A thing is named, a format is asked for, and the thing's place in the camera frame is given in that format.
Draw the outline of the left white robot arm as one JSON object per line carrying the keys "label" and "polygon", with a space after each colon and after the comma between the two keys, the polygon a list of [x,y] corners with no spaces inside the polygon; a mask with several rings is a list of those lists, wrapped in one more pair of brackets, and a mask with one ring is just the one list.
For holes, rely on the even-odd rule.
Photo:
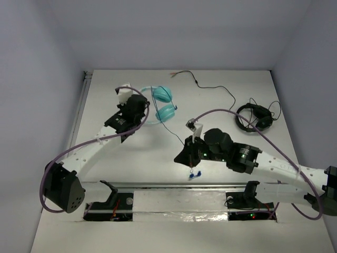
{"label": "left white robot arm", "polygon": [[81,182],[107,151],[117,148],[144,124],[149,114],[149,101],[132,94],[120,103],[92,140],[69,148],[45,168],[39,188],[43,208],[51,213],[72,213],[85,199]]}

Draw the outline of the teal cat-ear headphones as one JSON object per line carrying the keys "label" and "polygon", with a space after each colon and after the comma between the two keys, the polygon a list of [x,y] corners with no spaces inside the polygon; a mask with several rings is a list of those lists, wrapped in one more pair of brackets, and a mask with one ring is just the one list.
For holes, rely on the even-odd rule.
{"label": "teal cat-ear headphones", "polygon": [[157,125],[172,119],[177,106],[173,104],[173,94],[166,86],[146,86],[140,89],[141,93],[150,91],[155,107],[155,120],[146,120],[147,125]]}

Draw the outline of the blue earbuds with cable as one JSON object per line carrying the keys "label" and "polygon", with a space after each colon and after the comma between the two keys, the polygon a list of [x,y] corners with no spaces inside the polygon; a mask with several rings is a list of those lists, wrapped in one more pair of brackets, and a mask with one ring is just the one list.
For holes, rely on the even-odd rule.
{"label": "blue earbuds with cable", "polygon": [[190,173],[189,173],[189,180],[193,180],[196,178],[199,178],[202,175],[202,172],[200,170],[195,171],[195,167],[190,164]]}

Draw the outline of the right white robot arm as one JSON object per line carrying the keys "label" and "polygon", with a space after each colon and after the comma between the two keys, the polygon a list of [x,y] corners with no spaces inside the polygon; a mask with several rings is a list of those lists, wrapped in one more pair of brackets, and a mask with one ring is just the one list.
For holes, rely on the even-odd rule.
{"label": "right white robot arm", "polygon": [[257,147],[233,142],[220,129],[210,129],[200,138],[185,139],[174,162],[193,168],[202,160],[224,162],[237,173],[268,177],[276,183],[249,181],[242,200],[249,207],[260,202],[310,206],[318,213],[336,216],[336,167],[314,169],[276,158]]}

